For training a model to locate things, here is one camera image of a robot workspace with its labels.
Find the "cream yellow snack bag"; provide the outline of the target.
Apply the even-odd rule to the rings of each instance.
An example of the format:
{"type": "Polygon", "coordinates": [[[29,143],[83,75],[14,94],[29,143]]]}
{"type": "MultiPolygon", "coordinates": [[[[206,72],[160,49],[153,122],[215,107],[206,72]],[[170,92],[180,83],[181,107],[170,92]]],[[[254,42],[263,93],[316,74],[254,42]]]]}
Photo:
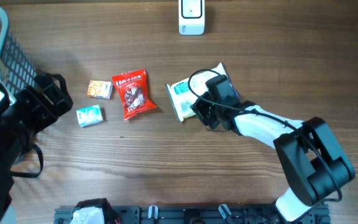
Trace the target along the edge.
{"type": "MultiPolygon", "coordinates": [[[[217,74],[214,72],[197,73],[191,78],[191,89],[197,95],[202,96],[208,91],[205,83],[216,76],[217,74]]],[[[197,97],[189,90],[188,80],[189,78],[186,78],[172,85],[165,85],[177,119],[180,122],[183,122],[185,119],[195,115],[190,106],[195,103],[197,97]]]]}

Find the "small teal white box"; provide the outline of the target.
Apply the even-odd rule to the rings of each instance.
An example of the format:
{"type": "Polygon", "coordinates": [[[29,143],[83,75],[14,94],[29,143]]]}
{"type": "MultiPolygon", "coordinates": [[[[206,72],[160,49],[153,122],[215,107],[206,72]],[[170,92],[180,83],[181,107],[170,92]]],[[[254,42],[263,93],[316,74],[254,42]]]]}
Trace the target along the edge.
{"type": "Polygon", "coordinates": [[[99,105],[93,105],[76,110],[77,120],[80,127],[98,124],[104,121],[99,105]]]}

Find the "small orange snack box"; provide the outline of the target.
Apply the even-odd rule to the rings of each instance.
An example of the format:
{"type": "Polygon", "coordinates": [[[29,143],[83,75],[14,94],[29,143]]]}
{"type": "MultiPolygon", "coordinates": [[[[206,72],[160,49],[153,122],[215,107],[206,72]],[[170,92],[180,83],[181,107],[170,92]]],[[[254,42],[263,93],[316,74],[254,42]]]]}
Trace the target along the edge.
{"type": "Polygon", "coordinates": [[[91,80],[88,85],[87,96],[92,98],[110,99],[113,84],[106,81],[91,80]]]}

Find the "red candy bag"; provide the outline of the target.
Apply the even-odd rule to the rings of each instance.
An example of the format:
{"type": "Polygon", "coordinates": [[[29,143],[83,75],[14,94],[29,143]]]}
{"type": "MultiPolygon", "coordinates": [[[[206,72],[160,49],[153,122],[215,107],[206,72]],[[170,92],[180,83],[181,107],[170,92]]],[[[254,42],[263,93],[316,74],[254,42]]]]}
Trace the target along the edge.
{"type": "Polygon", "coordinates": [[[124,120],[157,107],[148,96],[147,72],[144,68],[113,75],[112,82],[124,108],[124,120]]]}

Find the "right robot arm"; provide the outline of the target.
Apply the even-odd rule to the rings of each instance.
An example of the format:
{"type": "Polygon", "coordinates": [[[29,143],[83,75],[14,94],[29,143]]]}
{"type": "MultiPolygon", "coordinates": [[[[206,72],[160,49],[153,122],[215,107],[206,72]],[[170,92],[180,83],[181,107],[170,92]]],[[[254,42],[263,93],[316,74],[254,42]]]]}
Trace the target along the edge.
{"type": "Polygon", "coordinates": [[[326,202],[340,202],[341,189],[354,180],[355,168],[325,120],[284,118],[252,101],[241,101],[225,75],[217,74],[195,91],[191,109],[211,129],[254,138],[274,149],[289,188],[273,204],[282,221],[295,223],[326,202]]]}

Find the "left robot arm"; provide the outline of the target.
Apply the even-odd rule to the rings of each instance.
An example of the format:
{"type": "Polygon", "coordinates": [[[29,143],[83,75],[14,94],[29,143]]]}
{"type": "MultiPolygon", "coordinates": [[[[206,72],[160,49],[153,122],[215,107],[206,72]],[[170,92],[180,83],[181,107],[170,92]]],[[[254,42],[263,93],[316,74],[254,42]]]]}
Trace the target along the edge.
{"type": "Polygon", "coordinates": [[[42,72],[35,85],[17,93],[7,88],[9,72],[0,59],[0,223],[15,223],[10,191],[15,177],[37,178],[40,172],[18,172],[11,168],[17,159],[34,150],[44,162],[34,136],[72,109],[73,101],[60,74],[42,72]]]}

